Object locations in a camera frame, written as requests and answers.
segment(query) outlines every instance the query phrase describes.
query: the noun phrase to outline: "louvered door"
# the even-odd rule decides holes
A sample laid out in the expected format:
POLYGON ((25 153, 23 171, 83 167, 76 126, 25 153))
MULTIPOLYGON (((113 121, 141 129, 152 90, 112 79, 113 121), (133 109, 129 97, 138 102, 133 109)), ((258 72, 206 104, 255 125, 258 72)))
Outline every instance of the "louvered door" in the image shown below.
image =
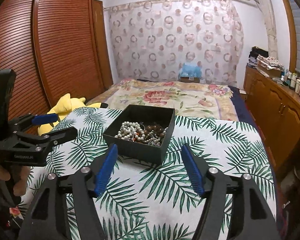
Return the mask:
POLYGON ((48 111, 32 47, 32 4, 33 0, 5 0, 0 6, 0 68, 12 68, 17 73, 10 119, 48 111))
POLYGON ((38 40, 48 96, 91 99, 104 91, 92 25, 91 0, 39 0, 38 40))

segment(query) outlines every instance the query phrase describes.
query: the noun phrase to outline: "patterned curtain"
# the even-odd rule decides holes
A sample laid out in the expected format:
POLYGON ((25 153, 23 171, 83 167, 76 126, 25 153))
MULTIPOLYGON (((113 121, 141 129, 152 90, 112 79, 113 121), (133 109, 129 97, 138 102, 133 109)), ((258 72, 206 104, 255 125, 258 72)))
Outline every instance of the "patterned curtain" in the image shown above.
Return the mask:
POLYGON ((236 85, 243 28, 231 0, 149 0, 109 8, 119 77, 176 81, 183 64, 201 83, 236 85))

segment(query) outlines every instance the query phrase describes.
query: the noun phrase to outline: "wardrobe door frame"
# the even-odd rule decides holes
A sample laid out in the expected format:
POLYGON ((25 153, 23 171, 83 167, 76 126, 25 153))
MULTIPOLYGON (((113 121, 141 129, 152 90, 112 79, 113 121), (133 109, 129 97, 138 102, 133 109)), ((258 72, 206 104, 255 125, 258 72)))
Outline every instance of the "wardrobe door frame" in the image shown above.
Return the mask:
MULTIPOLYGON (((33 34, 33 48, 34 48, 34 55, 35 55, 35 61, 37 63, 39 76, 43 85, 44 93, 48 99, 48 103, 50 107, 53 107, 56 105, 56 101, 54 100, 51 90, 48 86, 48 79, 46 77, 43 63, 42 63, 42 57, 40 52, 40 44, 39 44, 39 35, 38 35, 38 8, 39 8, 39 0, 34 0, 33 2, 33 10, 32 10, 32 34, 33 34)), ((97 47, 96 47, 96 38, 94 33, 94 21, 93 21, 93 15, 92 15, 92 0, 89 0, 89 19, 90 19, 90 33, 91 33, 91 42, 92 42, 92 48, 93 48, 93 54, 95 59, 95 66, 97 70, 97 75, 100 77, 98 81, 100 81, 102 84, 101 87, 104 88, 103 79, 100 71, 100 65, 98 60, 98 54, 97 54, 97 47)))

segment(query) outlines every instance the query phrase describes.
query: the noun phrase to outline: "human hand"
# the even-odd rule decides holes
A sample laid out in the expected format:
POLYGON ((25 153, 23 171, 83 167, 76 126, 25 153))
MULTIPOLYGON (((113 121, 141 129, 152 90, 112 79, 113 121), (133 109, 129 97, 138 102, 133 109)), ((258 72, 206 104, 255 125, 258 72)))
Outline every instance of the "human hand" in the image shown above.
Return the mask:
MULTIPOLYGON (((26 193, 27 179, 29 174, 30 174, 30 168, 26 166, 22 166, 19 174, 20 180, 13 187, 13 194, 15 196, 22 196, 26 193)), ((6 169, 4 169, 1 165, 0 165, 0 179, 4 181, 8 181, 10 179, 9 172, 6 169)))

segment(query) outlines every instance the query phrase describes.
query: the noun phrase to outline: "cabinet handle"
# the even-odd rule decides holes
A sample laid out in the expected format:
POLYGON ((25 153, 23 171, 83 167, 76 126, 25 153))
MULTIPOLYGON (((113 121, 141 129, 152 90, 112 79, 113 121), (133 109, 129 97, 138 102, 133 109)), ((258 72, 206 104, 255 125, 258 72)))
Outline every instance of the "cabinet handle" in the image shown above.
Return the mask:
POLYGON ((283 115, 283 112, 284 112, 284 109, 285 109, 285 108, 286 108, 286 106, 283 106, 281 115, 283 115))
POLYGON ((279 113, 281 113, 281 107, 282 107, 283 103, 280 104, 280 107, 279 107, 279 113))

